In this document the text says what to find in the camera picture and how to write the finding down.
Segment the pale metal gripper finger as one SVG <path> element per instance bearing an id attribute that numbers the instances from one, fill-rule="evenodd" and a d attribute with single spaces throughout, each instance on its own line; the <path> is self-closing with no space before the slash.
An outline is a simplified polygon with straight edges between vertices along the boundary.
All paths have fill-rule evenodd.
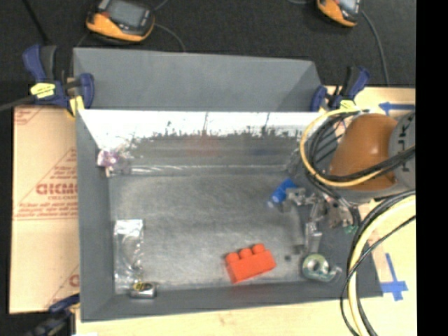
<path id="1" fill-rule="evenodd" d="M 283 210 L 290 212 L 294 208 L 303 207 L 310 203 L 310 199 L 306 196 L 305 188 L 287 188 L 286 199 L 283 202 Z"/>
<path id="2" fill-rule="evenodd" d="M 305 254 L 313 254 L 319 252 L 319 245 L 323 236 L 322 231 L 319 230 L 319 226 L 316 222 L 307 222 L 304 227 L 305 242 L 304 251 Z"/>

